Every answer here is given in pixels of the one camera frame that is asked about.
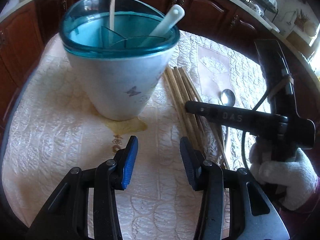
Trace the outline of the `white gloved right hand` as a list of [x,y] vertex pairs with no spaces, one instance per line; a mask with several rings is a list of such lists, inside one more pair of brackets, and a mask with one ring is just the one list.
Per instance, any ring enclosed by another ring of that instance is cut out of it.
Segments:
[[271,144],[257,139],[249,153],[250,172],[261,184],[276,184],[286,187],[286,196],[281,204],[290,211],[313,209],[319,202],[319,177],[313,166],[298,148],[293,162],[271,159]]

